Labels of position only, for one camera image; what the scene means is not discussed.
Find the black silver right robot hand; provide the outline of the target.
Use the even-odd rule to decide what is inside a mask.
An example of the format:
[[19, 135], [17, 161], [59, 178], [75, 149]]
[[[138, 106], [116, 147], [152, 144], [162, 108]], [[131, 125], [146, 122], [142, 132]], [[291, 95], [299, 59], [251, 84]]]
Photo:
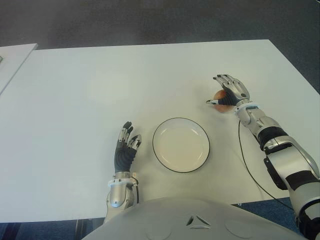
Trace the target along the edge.
[[238, 104], [250, 102], [250, 94], [240, 80], [228, 74], [218, 74], [213, 79], [221, 85], [225, 94], [220, 99], [207, 100], [207, 104], [237, 106]]

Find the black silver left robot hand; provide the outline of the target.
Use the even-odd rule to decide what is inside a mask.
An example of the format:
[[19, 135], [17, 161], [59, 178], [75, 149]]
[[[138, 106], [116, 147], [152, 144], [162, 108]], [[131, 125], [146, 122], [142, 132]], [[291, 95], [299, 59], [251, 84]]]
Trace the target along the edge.
[[119, 133], [114, 153], [115, 173], [130, 172], [138, 148], [142, 143], [142, 136], [140, 134], [129, 139], [133, 129], [132, 123], [127, 121]]

